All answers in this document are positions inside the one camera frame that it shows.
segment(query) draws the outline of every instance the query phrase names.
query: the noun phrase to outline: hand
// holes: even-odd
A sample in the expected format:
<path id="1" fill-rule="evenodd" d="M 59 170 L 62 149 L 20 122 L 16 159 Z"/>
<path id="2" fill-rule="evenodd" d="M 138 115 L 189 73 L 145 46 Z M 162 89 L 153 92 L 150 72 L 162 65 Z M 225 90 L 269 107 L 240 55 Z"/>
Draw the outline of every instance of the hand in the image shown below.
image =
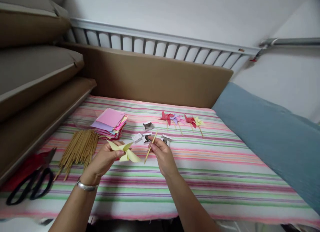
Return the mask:
<path id="1" fill-rule="evenodd" d="M 116 145 L 124 144 L 122 141 L 114 141 L 114 143 Z M 101 177 L 107 173 L 116 158 L 120 158 L 124 154 L 125 152 L 122 150 L 113 151 L 109 143 L 104 144 L 80 177 L 81 183 L 98 185 Z"/>
<path id="2" fill-rule="evenodd" d="M 156 155 L 161 174 L 166 179 L 179 175 L 172 151 L 165 142 L 159 138 L 155 138 L 154 143 L 150 143 L 148 147 L 151 147 L 152 152 Z"/>

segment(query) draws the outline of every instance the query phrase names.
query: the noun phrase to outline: blue blanket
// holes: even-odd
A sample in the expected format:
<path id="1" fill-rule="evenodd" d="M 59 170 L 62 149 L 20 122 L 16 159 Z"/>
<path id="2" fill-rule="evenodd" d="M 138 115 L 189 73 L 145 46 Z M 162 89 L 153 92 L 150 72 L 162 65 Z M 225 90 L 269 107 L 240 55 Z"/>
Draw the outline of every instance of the blue blanket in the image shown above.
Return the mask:
<path id="1" fill-rule="evenodd" d="M 320 215 L 320 126 L 229 83 L 212 108 Z"/>

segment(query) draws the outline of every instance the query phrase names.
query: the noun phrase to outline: wall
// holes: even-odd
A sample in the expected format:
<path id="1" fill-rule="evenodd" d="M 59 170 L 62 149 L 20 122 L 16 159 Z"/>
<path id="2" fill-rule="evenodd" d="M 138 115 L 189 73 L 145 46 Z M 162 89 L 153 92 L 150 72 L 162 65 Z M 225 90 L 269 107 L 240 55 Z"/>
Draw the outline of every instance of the wall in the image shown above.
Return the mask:
<path id="1" fill-rule="evenodd" d="M 320 37 L 320 0 L 306 0 L 273 37 Z M 314 122 L 320 121 L 320 48 L 274 48 L 233 82 Z"/>
<path id="2" fill-rule="evenodd" d="M 305 0 L 66 0 L 70 17 L 134 29 L 257 46 Z"/>

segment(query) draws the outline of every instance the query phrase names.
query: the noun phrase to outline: striped bed sheet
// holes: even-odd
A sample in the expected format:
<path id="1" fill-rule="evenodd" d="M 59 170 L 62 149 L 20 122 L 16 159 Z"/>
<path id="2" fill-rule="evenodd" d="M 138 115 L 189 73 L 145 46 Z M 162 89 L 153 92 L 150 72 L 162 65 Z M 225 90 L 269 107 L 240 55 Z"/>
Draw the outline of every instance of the striped bed sheet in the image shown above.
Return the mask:
<path id="1" fill-rule="evenodd" d="M 58 147 L 50 164 L 58 171 L 58 162 L 72 134 L 86 129 L 106 108 L 123 111 L 128 116 L 121 140 L 143 133 L 142 123 L 152 121 L 158 137 L 173 138 L 171 149 L 179 168 L 193 193 L 214 219 L 246 220 L 267 224 L 304 224 L 320 227 L 319 215 L 278 175 L 267 167 L 234 134 L 211 109 L 172 106 L 140 101 L 129 101 L 89 96 L 81 106 L 56 130 L 39 152 Z M 167 129 L 159 120 L 161 112 L 198 116 L 204 138 L 190 124 Z M 100 140 L 97 150 L 105 143 Z M 168 219 L 176 217 L 177 210 L 167 184 L 161 175 L 154 154 L 143 164 L 147 144 L 132 145 L 141 163 L 116 161 L 98 188 L 91 214 L 100 218 L 127 220 Z M 66 181 L 64 173 L 43 198 L 26 199 L 19 205 L 6 206 L 8 193 L 0 193 L 0 218 L 56 217 L 82 173 L 75 165 Z"/>

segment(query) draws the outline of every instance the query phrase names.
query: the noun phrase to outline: scissors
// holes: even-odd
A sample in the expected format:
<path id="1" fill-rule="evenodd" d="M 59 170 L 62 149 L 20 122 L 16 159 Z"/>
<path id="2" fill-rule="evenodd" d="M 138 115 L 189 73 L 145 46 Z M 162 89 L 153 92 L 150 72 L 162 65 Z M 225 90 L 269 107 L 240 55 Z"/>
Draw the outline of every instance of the scissors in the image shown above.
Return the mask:
<path id="1" fill-rule="evenodd" d="M 35 199 L 41 198 L 49 191 L 51 184 L 53 182 L 53 172 L 49 168 L 49 164 L 50 164 L 56 150 L 57 150 L 56 147 L 52 148 L 51 151 L 49 152 L 48 156 L 45 157 L 45 163 L 42 166 L 40 166 L 38 169 L 36 169 L 33 173 L 28 175 L 23 181 L 20 182 L 20 184 L 18 184 L 18 186 L 12 191 L 12 193 L 7 198 L 7 201 L 6 201 L 7 205 L 20 204 L 27 197 L 27 194 L 30 191 L 32 191 L 32 193 L 30 195 L 30 200 L 35 200 Z M 37 178 L 41 172 L 42 172 L 42 174 L 40 176 L 40 179 L 38 180 L 36 185 L 33 187 L 33 184 L 35 183 L 35 181 L 37 180 Z M 42 193 L 38 194 L 38 192 L 43 184 L 43 181 L 47 175 L 49 175 L 49 181 L 48 181 L 47 187 L 44 189 L 44 191 Z M 16 202 L 12 202 L 12 199 L 15 197 L 16 193 L 19 192 L 21 187 L 27 181 L 29 181 L 29 183 L 27 184 L 25 189 L 22 191 L 22 194 L 20 195 L 19 199 Z"/>

